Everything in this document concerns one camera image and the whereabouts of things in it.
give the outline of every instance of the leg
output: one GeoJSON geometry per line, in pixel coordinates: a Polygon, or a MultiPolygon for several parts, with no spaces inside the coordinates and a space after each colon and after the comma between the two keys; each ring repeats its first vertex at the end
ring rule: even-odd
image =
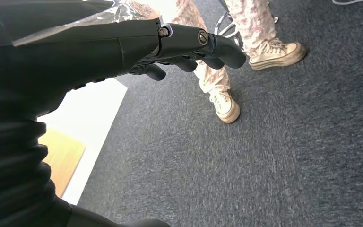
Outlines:
{"type": "Polygon", "coordinates": [[[226,0],[226,3],[253,69],[291,65],[305,56],[306,50],[301,44],[283,44],[276,38],[267,0],[226,0]]]}
{"type": "MultiPolygon", "coordinates": [[[[176,23],[187,26],[201,27],[208,31],[204,19],[192,0],[137,0],[139,3],[148,4],[155,11],[159,11],[164,22],[176,23]]],[[[240,115],[240,108],[230,94],[229,76],[225,68],[215,70],[203,61],[198,61],[194,71],[199,78],[202,91],[210,94],[219,118],[226,122],[234,122],[240,115]]]]}

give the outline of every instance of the pink floral trousers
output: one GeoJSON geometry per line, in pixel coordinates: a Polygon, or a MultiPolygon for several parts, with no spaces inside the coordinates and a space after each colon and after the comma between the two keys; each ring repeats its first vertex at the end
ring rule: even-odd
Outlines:
{"type": "MultiPolygon", "coordinates": [[[[147,4],[165,23],[201,27],[208,31],[204,19],[192,0],[135,0],[147,4]]],[[[240,31],[244,50],[248,56],[260,52],[259,47],[267,39],[276,37],[275,24],[267,0],[225,0],[233,21],[240,31]]],[[[205,93],[230,89],[229,76],[225,68],[215,70],[198,61],[194,71],[199,78],[199,86],[205,93]]]]}

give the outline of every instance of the metal bolt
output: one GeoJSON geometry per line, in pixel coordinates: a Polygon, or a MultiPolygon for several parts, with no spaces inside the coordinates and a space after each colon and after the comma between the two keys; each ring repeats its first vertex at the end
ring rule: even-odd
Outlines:
{"type": "Polygon", "coordinates": [[[165,37],[165,36],[168,36],[169,35],[169,31],[167,28],[165,27],[162,27],[158,30],[158,33],[159,33],[159,36],[160,37],[165,37]]]}
{"type": "Polygon", "coordinates": [[[201,45],[206,45],[208,42],[208,34],[204,31],[201,30],[198,32],[198,41],[201,45]]]}

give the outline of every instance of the white canvas sneaker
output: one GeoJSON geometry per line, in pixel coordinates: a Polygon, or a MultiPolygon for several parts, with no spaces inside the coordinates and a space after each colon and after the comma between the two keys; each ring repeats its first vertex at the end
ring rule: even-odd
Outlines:
{"type": "Polygon", "coordinates": [[[263,49],[261,54],[250,58],[249,63],[253,70],[293,65],[303,59],[307,53],[301,44],[284,44],[277,38],[264,42],[260,49],[263,49]]]}
{"type": "Polygon", "coordinates": [[[240,116],[240,107],[232,99],[229,92],[211,93],[209,100],[214,103],[216,114],[225,123],[229,124],[237,120],[240,116]]]}

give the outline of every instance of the robotic hand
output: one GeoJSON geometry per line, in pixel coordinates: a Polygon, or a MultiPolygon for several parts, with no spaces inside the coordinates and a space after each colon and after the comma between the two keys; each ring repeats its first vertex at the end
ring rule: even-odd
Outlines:
{"type": "MultiPolygon", "coordinates": [[[[62,5],[52,11],[56,16],[32,23],[27,18],[39,12],[27,7],[43,6],[43,14],[57,2],[0,1],[0,227],[120,227],[55,195],[50,167],[41,162],[48,150],[38,144],[46,126],[37,117],[54,111],[68,91],[88,82],[126,73],[161,80],[165,72],[154,63],[191,72],[195,60],[215,69],[224,64],[238,68],[246,57],[231,40],[201,28],[161,24],[159,19],[83,26],[76,21],[24,36],[47,21],[63,24],[58,22],[62,5]]],[[[71,12],[77,11],[76,5],[101,7],[62,2],[75,3],[71,12]]],[[[168,225],[149,220],[135,226],[168,225]]]]}

